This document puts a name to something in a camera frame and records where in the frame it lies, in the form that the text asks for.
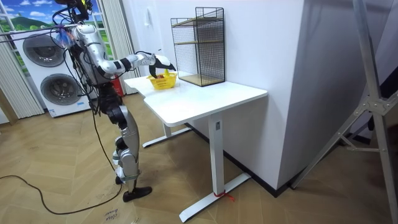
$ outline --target humanoid robot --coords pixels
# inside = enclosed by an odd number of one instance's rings
[[[116,183],[122,184],[122,182],[125,182],[128,186],[128,191],[124,193],[123,200],[128,202],[146,196],[152,192],[151,187],[136,187],[137,178],[140,174],[138,169],[139,133],[137,124],[115,92],[111,80],[139,66],[149,66],[150,73],[155,78],[156,68],[170,70],[175,70],[175,68],[166,57],[147,52],[128,55],[120,60],[108,60],[105,45],[97,28],[82,22],[88,19],[87,10],[91,10],[90,1],[58,0],[57,2],[67,5],[68,12],[73,18],[72,23],[78,24],[65,29],[73,42],[68,47],[71,58],[74,64],[78,65],[77,70],[82,73],[81,75],[84,76],[86,83],[97,89],[99,110],[108,115],[111,122],[117,124],[121,132],[121,136],[115,140],[116,150],[113,159],[119,164],[116,169],[118,175]]]

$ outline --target yellow basket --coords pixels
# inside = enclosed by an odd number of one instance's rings
[[[159,75],[163,75],[164,78],[154,78],[150,75],[147,77],[147,79],[149,79],[154,86],[155,90],[164,90],[167,88],[172,88],[175,85],[175,79],[177,77],[176,73],[169,73],[169,71],[165,69],[163,74],[158,74],[157,76]]]

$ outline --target washing machine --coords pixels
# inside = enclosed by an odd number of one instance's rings
[[[11,37],[50,115],[57,117],[90,109],[69,54],[64,59],[64,50],[51,40],[55,40],[56,34],[51,37],[46,32],[49,30],[15,32]]]

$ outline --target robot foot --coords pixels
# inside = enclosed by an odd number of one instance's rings
[[[141,198],[143,196],[149,195],[152,192],[152,187],[136,187],[131,193],[126,191],[123,194],[123,202],[129,202],[136,198]]]
[[[123,184],[123,181],[120,179],[120,177],[116,177],[116,179],[114,180],[114,182],[119,185],[119,184]]]

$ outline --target washing machine door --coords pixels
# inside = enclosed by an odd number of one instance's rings
[[[49,102],[56,105],[70,105],[76,103],[81,95],[81,88],[70,75],[53,74],[47,76],[40,90]]]
[[[34,34],[24,40],[26,56],[35,64],[43,67],[56,67],[63,63],[63,50],[48,35]]]

